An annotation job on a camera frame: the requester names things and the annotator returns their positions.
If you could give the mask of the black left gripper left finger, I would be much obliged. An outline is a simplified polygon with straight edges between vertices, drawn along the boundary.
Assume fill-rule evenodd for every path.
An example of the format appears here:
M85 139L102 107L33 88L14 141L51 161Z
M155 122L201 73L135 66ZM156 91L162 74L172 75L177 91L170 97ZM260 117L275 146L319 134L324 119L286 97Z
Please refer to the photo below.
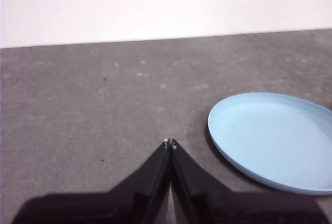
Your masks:
M168 139L107 192L58 193L25 202L13 223L154 223L170 187Z

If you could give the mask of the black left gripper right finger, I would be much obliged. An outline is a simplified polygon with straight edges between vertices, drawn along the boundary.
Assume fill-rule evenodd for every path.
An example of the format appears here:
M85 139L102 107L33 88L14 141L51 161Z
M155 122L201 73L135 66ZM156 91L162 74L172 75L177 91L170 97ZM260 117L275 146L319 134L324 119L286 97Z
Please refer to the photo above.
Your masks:
M328 223L311 197L282 192L234 192L170 140L171 182L188 223Z

